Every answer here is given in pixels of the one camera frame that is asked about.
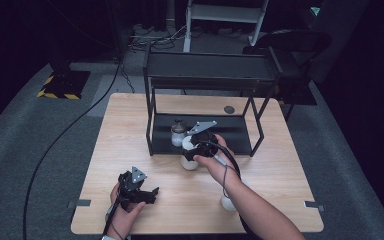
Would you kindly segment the white jar with silver lid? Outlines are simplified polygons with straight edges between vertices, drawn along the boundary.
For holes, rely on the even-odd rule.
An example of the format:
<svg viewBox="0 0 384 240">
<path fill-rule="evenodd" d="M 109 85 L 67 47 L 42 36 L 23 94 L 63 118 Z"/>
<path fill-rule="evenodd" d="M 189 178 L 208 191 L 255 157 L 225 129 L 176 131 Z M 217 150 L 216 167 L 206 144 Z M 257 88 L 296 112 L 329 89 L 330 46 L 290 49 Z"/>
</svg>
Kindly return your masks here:
<svg viewBox="0 0 384 240">
<path fill-rule="evenodd" d="M 171 142 L 175 147 L 181 147 L 186 136 L 187 123 L 183 119 L 176 119 L 171 127 Z"/>
</svg>

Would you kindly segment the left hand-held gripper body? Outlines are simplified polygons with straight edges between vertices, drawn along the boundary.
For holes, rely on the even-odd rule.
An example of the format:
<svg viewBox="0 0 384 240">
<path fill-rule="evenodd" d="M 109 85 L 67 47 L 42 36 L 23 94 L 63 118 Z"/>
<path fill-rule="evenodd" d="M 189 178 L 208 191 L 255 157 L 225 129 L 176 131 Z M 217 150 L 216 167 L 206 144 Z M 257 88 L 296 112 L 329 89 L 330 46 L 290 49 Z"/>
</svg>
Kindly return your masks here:
<svg viewBox="0 0 384 240">
<path fill-rule="evenodd" d="M 124 210 L 128 210 L 131 203 L 147 201 L 147 194 L 140 189 L 147 175 L 133 166 L 130 171 L 126 171 L 118 178 L 118 203 Z"/>
</svg>

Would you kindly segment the person's left hand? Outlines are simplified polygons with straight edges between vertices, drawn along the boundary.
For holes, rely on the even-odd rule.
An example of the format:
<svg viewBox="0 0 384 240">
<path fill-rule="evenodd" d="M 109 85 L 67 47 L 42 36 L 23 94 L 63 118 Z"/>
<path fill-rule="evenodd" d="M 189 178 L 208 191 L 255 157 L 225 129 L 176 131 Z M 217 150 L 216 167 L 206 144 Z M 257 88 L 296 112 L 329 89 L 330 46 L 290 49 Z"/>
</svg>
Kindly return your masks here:
<svg viewBox="0 0 384 240">
<path fill-rule="evenodd" d="M 120 205 L 117 205 L 108 231 L 114 231 L 117 234 L 128 236 L 136 219 L 145 207 L 145 202 L 134 203 L 129 207 L 129 210 L 126 211 Z"/>
</svg>

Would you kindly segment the grey tape strip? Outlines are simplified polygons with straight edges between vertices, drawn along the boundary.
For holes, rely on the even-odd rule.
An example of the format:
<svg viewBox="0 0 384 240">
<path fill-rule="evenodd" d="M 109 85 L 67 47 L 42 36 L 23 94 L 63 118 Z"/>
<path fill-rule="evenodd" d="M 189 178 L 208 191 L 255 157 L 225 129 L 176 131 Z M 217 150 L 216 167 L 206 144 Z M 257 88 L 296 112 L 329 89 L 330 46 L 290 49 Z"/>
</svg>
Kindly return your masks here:
<svg viewBox="0 0 384 240">
<path fill-rule="evenodd" d="M 317 209 L 319 212 L 324 212 L 325 211 L 325 207 L 323 205 L 320 205 L 316 202 L 312 202 L 312 201 L 304 201 L 304 206 L 306 208 L 314 208 L 314 209 Z"/>
<path fill-rule="evenodd" d="M 67 208 L 73 209 L 73 208 L 76 208 L 76 207 L 78 207 L 78 206 L 85 206 L 85 207 L 88 207 L 88 206 L 90 206 L 90 204 L 91 204 L 91 200 L 87 200 L 87 199 L 76 199 L 76 200 L 70 201 L 70 202 L 67 204 Z"/>
</svg>

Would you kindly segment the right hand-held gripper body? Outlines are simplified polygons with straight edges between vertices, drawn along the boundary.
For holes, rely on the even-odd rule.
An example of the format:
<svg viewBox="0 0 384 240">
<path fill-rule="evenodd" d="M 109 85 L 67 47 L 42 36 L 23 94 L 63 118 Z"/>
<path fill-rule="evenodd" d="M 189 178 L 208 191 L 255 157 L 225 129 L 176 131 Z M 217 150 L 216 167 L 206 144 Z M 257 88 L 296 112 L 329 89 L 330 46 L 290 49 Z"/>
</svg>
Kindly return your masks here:
<svg viewBox="0 0 384 240">
<path fill-rule="evenodd" d="M 200 156 L 213 157 L 217 153 L 216 145 L 218 140 L 210 131 L 210 128 L 216 124 L 216 121 L 197 122 L 194 127 L 186 132 L 187 136 L 195 135 L 197 137 L 198 142 L 193 149 L 198 149 Z"/>
</svg>

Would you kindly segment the black chair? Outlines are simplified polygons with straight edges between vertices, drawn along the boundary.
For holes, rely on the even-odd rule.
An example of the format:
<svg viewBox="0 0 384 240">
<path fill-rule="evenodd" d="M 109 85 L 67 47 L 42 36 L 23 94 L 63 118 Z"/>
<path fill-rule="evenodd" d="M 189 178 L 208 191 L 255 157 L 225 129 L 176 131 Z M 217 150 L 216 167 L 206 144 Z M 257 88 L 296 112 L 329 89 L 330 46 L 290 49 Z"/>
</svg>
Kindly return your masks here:
<svg viewBox="0 0 384 240">
<path fill-rule="evenodd" d="M 243 48 L 243 54 L 262 55 L 272 47 L 283 70 L 283 77 L 273 94 L 281 104 L 289 105 L 285 119 L 288 119 L 296 105 L 316 105 L 309 88 L 312 78 L 310 67 L 315 58 L 332 43 L 332 37 L 314 30 L 283 29 L 263 35 L 254 46 Z"/>
</svg>

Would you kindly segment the white metal frame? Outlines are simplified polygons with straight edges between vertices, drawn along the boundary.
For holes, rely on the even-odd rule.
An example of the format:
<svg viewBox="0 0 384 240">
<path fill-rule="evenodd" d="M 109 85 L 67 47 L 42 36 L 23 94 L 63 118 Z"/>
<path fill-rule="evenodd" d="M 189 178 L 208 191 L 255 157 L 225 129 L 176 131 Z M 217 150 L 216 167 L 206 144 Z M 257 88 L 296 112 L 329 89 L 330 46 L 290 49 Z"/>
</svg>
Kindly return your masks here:
<svg viewBox="0 0 384 240">
<path fill-rule="evenodd" d="M 254 46 L 258 40 L 269 1 L 270 0 L 262 0 L 260 7 L 250 8 L 194 4 L 193 0 L 188 0 L 183 51 L 189 52 L 191 48 L 191 28 L 193 20 L 254 24 L 254 34 L 248 37 L 249 44 Z"/>
</svg>

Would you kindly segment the black yellow striped stand base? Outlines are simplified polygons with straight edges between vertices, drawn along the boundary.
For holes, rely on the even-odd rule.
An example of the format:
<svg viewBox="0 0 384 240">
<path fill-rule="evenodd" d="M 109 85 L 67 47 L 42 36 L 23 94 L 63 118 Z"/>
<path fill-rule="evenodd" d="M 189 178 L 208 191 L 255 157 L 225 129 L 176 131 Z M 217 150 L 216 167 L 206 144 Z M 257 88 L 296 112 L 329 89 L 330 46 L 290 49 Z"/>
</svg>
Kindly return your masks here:
<svg viewBox="0 0 384 240">
<path fill-rule="evenodd" d="M 70 71 L 68 74 L 52 72 L 37 96 L 53 99 L 81 99 L 89 76 L 89 71 Z"/>
</svg>

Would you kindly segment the person's right hand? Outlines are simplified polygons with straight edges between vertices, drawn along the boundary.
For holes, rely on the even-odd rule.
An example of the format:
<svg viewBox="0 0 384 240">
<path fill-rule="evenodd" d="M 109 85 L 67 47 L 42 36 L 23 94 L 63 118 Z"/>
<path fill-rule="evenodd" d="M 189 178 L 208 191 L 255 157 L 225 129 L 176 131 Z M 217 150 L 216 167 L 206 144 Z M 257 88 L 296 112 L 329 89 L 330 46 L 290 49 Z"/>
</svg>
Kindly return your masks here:
<svg viewBox="0 0 384 240">
<path fill-rule="evenodd" d="M 218 182 L 226 191 L 230 191 L 235 186 L 242 184 L 242 181 L 235 169 L 235 166 L 231 159 L 234 157 L 234 152 L 229 149 L 227 143 L 223 137 L 216 134 L 218 144 L 223 146 L 229 154 L 226 155 L 222 150 L 217 152 L 217 156 L 222 159 L 226 165 L 222 165 L 214 157 L 204 157 L 195 155 L 194 160 L 200 165 L 206 167 L 213 179 Z"/>
</svg>

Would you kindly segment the black two-tier metal rack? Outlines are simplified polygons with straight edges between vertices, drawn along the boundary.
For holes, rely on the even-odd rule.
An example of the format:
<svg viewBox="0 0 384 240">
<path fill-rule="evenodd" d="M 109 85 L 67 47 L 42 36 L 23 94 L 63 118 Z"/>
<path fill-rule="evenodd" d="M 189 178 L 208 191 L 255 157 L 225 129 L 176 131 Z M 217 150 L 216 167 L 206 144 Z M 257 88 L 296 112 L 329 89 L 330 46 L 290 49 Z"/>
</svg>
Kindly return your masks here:
<svg viewBox="0 0 384 240">
<path fill-rule="evenodd" d="M 154 52 L 147 49 L 142 69 L 148 112 L 146 139 L 151 155 L 178 152 L 170 142 L 170 127 L 177 118 L 189 124 L 214 120 L 218 123 L 215 130 L 233 142 L 236 153 L 255 155 L 264 139 L 261 116 L 283 75 L 272 48 L 264 50 L 261 55 Z M 244 110 L 251 110 L 255 117 L 257 142 L 250 142 L 244 114 L 205 114 L 190 110 L 159 113 L 155 95 L 157 89 L 243 92 L 247 97 Z"/>
</svg>

